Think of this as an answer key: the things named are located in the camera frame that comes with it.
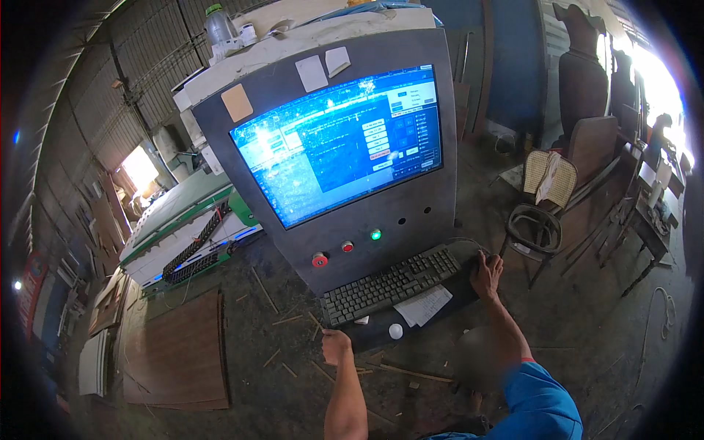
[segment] tan sticker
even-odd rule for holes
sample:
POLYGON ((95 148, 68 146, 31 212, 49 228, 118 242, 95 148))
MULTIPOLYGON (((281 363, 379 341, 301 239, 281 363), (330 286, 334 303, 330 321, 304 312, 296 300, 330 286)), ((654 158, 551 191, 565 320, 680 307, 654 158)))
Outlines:
POLYGON ((373 161, 374 159, 378 159, 378 158, 380 158, 380 157, 382 157, 382 156, 386 156, 386 155, 388 155, 388 154, 390 154, 390 153, 391 153, 391 150, 385 149, 385 150, 383 150, 383 151, 380 151, 379 153, 374 153, 374 154, 372 154, 371 156, 369 156, 369 160, 370 160, 370 161, 373 161))
POLYGON ((254 113, 242 84, 238 84, 230 90, 223 92, 220 98, 222 98, 222 102, 225 103, 225 107, 232 118, 232 122, 239 122, 254 113))

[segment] corrugated metal wall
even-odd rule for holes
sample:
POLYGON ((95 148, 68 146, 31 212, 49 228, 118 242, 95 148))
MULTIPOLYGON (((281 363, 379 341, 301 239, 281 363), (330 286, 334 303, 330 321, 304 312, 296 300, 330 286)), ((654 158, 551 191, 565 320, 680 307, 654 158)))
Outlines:
MULTIPOLYGON (((275 0, 220 0, 234 14, 275 0)), ((174 116, 171 89, 212 56, 203 31, 215 0, 133 0, 90 40, 54 109, 42 147, 32 209, 34 247, 56 267, 80 237, 92 246, 82 212, 92 184, 115 171, 130 152, 174 116), (114 48, 116 60, 113 59, 114 48), (112 88, 120 77, 123 88, 112 88)))

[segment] computer monitor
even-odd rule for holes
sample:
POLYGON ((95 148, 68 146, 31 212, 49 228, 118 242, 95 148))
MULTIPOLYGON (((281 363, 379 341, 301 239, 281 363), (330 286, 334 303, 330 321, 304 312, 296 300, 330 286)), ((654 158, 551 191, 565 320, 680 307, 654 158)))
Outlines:
MULTIPOLYGON (((192 112, 314 294, 452 237, 457 139, 442 29, 369 34, 248 69, 192 112), (307 93, 296 62, 317 56, 325 66, 326 52, 340 47, 351 65, 333 77, 325 71, 327 85, 307 93), (223 94, 240 86, 252 112, 233 120, 223 94)), ((238 75, 217 66, 213 74, 238 75)))
POLYGON ((230 131, 289 229, 442 166, 431 64, 322 89, 230 131))

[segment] emergency stop button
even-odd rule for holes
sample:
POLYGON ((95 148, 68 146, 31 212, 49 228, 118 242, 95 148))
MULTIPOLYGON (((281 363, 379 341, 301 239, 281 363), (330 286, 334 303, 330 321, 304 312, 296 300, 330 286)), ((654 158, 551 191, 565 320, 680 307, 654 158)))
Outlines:
POLYGON ((323 252, 316 252, 313 254, 313 261, 311 261, 314 268, 321 268, 327 264, 327 257, 323 252))

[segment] monitor screen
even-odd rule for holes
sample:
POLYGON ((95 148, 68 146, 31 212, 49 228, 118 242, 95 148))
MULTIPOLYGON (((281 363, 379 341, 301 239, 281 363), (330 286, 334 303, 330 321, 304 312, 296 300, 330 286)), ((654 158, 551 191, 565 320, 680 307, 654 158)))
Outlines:
POLYGON ((432 65, 318 90, 230 136, 284 228, 442 167, 432 65))

